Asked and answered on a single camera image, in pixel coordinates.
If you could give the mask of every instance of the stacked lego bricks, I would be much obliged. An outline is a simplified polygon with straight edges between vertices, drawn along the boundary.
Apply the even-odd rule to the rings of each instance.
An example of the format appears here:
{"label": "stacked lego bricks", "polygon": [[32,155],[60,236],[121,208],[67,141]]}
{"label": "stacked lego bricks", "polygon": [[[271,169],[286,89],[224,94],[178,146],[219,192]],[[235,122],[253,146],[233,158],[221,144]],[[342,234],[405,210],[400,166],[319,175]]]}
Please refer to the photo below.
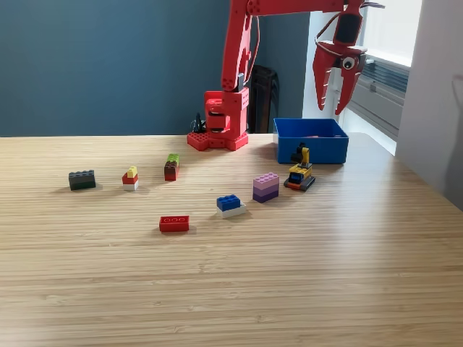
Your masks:
{"label": "stacked lego bricks", "polygon": [[233,217],[246,213],[246,205],[236,195],[219,197],[217,199],[217,213],[222,218]]}
{"label": "stacked lego bricks", "polygon": [[122,177],[122,187],[128,192],[134,192],[138,188],[137,166],[130,166],[129,170]]}
{"label": "stacked lego bricks", "polygon": [[166,181],[176,181],[179,175],[180,160],[179,155],[171,153],[167,157],[166,165],[164,166],[164,179]]}
{"label": "stacked lego bricks", "polygon": [[69,187],[71,190],[95,188],[95,173],[93,170],[71,172],[69,174]]}
{"label": "stacked lego bricks", "polygon": [[275,173],[256,177],[252,183],[252,199],[261,204],[278,197],[280,178]]}

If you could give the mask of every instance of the lavender lego brick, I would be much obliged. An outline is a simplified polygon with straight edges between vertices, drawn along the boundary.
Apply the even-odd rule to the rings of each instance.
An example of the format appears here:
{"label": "lavender lego brick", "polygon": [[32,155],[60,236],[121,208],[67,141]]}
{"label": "lavender lego brick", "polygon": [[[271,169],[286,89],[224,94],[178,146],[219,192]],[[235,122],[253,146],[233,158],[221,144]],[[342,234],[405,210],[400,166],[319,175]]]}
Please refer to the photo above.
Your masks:
{"label": "lavender lego brick", "polygon": [[272,187],[275,184],[280,184],[280,178],[276,173],[273,172],[256,177],[253,181],[253,186],[260,190]]}
{"label": "lavender lego brick", "polygon": [[278,191],[279,190],[279,187],[280,185],[279,184],[274,184],[273,186],[269,187],[269,188],[265,188],[265,189],[259,189],[259,188],[256,188],[256,187],[253,187],[252,188],[252,193],[253,194],[256,194],[260,197],[264,197],[266,196],[267,194],[270,194],[270,193],[273,193],[275,191]]}
{"label": "lavender lego brick", "polygon": [[270,194],[267,194],[266,196],[263,196],[263,197],[260,197],[259,195],[256,195],[256,194],[253,194],[252,199],[257,201],[257,202],[260,202],[261,204],[263,204],[264,202],[267,202],[269,200],[272,200],[275,197],[278,197],[278,193],[279,193],[279,191],[277,190],[277,191],[275,191],[273,193],[270,193]]}

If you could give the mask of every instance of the robotic arm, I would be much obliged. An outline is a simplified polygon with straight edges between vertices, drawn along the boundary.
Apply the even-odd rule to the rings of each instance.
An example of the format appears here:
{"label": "robotic arm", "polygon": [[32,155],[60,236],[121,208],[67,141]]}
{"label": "robotic arm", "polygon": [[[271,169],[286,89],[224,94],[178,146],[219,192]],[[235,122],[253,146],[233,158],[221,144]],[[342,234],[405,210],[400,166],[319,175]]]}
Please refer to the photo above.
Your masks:
{"label": "robotic arm", "polygon": [[[340,114],[352,97],[366,60],[366,48],[355,42],[362,26],[360,9],[382,7],[365,0],[230,0],[229,26],[226,35],[222,91],[205,93],[206,133],[188,135],[188,143],[197,150],[223,148],[237,150],[247,144],[246,118],[249,82],[260,40],[258,16],[296,12],[340,12],[315,39],[317,51],[313,62],[318,106],[325,106],[328,79],[333,68],[340,68],[344,83],[336,109]],[[333,41],[318,41],[328,26],[339,18]],[[252,20],[258,24],[258,42],[250,51]]]}

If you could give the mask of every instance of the yellow lego brick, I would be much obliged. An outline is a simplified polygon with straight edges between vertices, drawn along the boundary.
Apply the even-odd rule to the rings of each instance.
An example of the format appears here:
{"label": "yellow lego brick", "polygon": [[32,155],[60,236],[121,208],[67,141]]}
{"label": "yellow lego brick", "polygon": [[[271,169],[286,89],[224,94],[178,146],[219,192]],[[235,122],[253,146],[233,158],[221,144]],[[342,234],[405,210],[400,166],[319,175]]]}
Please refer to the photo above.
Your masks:
{"label": "yellow lego brick", "polygon": [[127,172],[127,178],[133,179],[136,175],[138,175],[137,166],[130,166]]}
{"label": "yellow lego brick", "polygon": [[299,164],[294,165],[292,168],[289,169],[289,172],[293,172],[296,174],[303,174],[304,179],[309,176],[312,176],[312,166],[310,168],[300,168]]}

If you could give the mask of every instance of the green lego brick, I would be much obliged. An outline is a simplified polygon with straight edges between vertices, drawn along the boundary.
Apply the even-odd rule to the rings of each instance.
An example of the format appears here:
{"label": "green lego brick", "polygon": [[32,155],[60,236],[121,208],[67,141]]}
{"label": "green lego brick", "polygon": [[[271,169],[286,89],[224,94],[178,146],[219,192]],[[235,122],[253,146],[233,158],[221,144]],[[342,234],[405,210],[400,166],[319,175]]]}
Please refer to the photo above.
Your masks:
{"label": "green lego brick", "polygon": [[180,155],[175,154],[175,153],[171,153],[167,157],[167,161],[175,161],[177,163],[177,165],[180,166]]}

